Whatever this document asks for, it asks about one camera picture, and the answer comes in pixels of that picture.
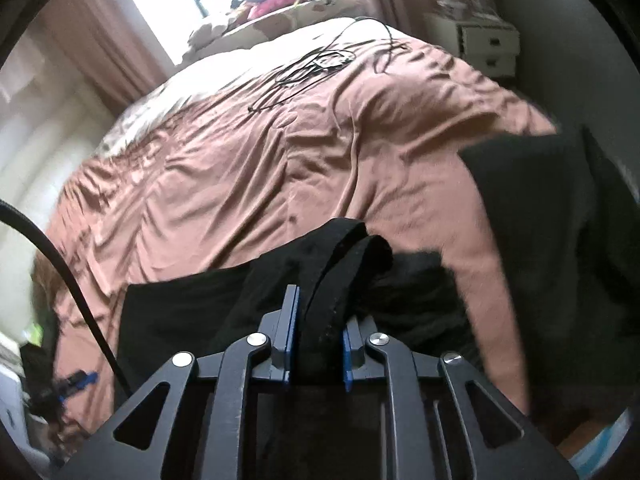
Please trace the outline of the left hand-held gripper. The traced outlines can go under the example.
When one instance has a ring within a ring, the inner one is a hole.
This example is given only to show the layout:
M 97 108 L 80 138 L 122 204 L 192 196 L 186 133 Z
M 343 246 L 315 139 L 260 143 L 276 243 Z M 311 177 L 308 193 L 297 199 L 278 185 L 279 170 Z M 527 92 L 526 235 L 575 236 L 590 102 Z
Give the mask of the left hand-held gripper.
M 52 358 L 43 348 L 30 342 L 21 346 L 20 356 L 28 409 L 47 422 L 59 420 L 65 411 L 66 400 L 95 384 L 99 377 L 97 372 L 76 370 L 68 376 L 55 378 Z

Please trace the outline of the brown curtain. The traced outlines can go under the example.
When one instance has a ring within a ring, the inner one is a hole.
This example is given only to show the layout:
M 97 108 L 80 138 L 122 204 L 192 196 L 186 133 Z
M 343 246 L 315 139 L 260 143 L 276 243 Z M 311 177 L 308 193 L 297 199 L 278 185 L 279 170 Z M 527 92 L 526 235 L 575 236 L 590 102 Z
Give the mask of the brown curtain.
M 167 58 L 131 0 L 49 0 L 38 21 L 115 115 L 168 78 Z

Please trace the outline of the white bedside drawer cabinet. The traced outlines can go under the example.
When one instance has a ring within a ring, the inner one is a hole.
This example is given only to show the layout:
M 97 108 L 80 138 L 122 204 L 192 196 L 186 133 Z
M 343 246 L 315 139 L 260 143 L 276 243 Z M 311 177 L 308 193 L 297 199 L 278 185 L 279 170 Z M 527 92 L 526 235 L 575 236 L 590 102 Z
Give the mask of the white bedside drawer cabinet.
M 454 20 L 436 13 L 427 13 L 425 23 L 430 44 L 437 44 L 490 78 L 516 77 L 521 39 L 515 26 L 484 18 Z

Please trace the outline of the brown bed cover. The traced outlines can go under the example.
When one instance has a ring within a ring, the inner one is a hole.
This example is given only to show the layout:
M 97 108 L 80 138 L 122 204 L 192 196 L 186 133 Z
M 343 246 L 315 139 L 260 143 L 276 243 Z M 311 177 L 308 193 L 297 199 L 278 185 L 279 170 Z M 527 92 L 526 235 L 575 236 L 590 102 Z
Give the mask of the brown bed cover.
M 480 193 L 459 157 L 544 136 L 538 108 L 438 47 L 372 21 L 171 114 L 64 184 L 48 237 L 107 341 L 131 284 L 252 260 L 328 220 L 362 220 L 454 272 L 494 384 L 529 408 L 521 338 Z

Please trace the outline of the black garment at bed edge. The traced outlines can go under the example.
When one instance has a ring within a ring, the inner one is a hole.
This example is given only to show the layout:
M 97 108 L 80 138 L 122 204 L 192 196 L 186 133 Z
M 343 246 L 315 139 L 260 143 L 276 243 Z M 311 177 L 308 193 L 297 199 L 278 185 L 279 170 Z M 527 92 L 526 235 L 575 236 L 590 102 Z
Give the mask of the black garment at bed edge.
M 464 148 L 525 354 L 530 417 L 553 442 L 639 391 L 639 202 L 588 130 Z

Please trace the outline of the beige bed sheet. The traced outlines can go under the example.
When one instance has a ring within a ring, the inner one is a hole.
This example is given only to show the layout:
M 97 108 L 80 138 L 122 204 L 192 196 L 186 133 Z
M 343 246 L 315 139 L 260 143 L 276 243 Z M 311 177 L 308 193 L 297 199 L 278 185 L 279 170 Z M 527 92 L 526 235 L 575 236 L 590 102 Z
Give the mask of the beige bed sheet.
M 190 52 L 178 73 L 116 119 L 96 156 L 114 157 L 183 107 L 319 50 L 363 14 L 359 0 L 311 0 L 274 11 Z

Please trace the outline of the black pants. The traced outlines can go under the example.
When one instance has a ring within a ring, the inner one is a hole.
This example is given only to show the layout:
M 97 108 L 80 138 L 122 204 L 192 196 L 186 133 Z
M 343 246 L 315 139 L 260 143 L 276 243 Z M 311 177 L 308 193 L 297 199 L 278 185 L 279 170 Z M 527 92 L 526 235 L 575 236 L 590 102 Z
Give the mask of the black pants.
M 484 365 L 454 272 L 439 252 L 395 252 L 361 221 L 332 219 L 239 266 L 128 287 L 117 362 L 139 389 L 179 351 L 223 352 L 256 332 L 299 288 L 292 377 L 326 403 L 344 396 L 342 333 L 372 316 L 382 332 L 427 356 L 460 353 Z

